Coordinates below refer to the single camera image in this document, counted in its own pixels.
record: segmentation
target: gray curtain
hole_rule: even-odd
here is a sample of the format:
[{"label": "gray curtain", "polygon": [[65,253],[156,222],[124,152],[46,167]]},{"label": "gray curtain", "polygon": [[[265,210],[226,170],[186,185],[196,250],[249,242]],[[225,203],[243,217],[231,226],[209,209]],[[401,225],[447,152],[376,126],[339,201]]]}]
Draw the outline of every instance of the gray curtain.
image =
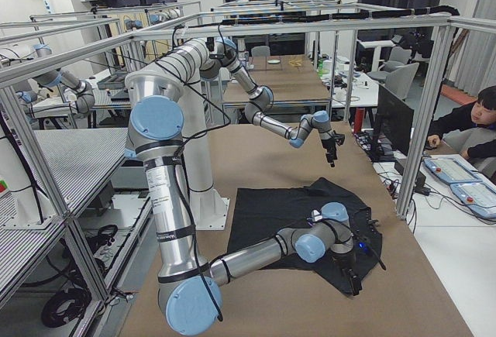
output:
[{"label": "gray curtain", "polygon": [[[474,18],[496,19],[496,0],[478,0]],[[455,86],[469,95],[496,85],[496,35],[470,31],[460,67],[456,73]]]}]

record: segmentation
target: chair backrest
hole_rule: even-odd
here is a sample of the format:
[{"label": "chair backrest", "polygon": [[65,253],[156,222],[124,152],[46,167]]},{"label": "chair backrest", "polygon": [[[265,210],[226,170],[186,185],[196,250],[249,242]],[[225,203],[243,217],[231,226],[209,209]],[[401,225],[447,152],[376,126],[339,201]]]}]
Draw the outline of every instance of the chair backrest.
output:
[{"label": "chair backrest", "polygon": [[269,57],[270,56],[270,47],[267,45],[255,46],[251,49],[252,57]]},{"label": "chair backrest", "polygon": [[407,64],[410,60],[410,56],[412,55],[411,49],[403,49],[400,46],[393,46],[391,49],[391,53],[389,54],[388,60],[395,60],[397,62],[402,62],[403,64]]},{"label": "chair backrest", "polygon": [[405,100],[410,87],[412,86],[413,78],[419,68],[419,63],[406,64],[391,72],[384,82],[384,86],[396,94],[402,100]]},{"label": "chair backrest", "polygon": [[[469,147],[490,142],[494,139],[496,139],[496,132],[484,128],[472,128],[463,132],[450,132],[443,137],[443,141],[458,153]],[[473,159],[470,162],[488,178],[491,178],[494,172],[496,172],[496,156]]]}]

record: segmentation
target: computer monitor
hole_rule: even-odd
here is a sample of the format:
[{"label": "computer monitor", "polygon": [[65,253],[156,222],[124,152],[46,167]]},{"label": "computer monitor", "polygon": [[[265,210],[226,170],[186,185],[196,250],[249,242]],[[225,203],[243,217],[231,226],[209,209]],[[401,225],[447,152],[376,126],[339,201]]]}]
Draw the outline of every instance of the computer monitor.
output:
[{"label": "computer monitor", "polygon": [[408,155],[410,147],[410,135],[412,133],[414,110],[404,101],[396,97],[391,91],[379,85],[379,96],[377,99],[377,114],[374,123],[374,133],[370,151],[377,158],[381,158],[379,139],[385,137],[395,150]]}]

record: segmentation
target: office chair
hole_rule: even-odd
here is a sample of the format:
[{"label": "office chair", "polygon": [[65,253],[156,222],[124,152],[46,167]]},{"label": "office chair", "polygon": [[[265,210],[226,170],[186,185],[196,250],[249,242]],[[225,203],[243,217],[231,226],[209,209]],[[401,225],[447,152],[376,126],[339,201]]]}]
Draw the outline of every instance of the office chair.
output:
[{"label": "office chair", "polygon": [[413,78],[419,68],[419,63],[406,64],[392,71],[386,77],[384,86],[396,94],[401,100],[405,100],[412,86]]},{"label": "office chair", "polygon": [[252,57],[266,57],[265,58],[265,70],[267,69],[267,58],[270,57],[270,47],[267,45],[255,46],[251,49]]},{"label": "office chair", "polygon": [[[496,132],[484,128],[472,128],[463,132],[450,132],[443,137],[443,141],[458,153],[469,147],[494,139],[496,139]],[[494,172],[496,172],[496,156],[470,159],[468,161],[487,178],[491,178]]]},{"label": "office chair", "polygon": [[397,70],[399,67],[406,65],[410,56],[412,55],[412,50],[403,49],[400,46],[393,46],[389,58],[384,62],[384,64],[379,68],[379,71],[368,72],[367,75],[379,82],[385,82],[386,77],[393,71]]}]

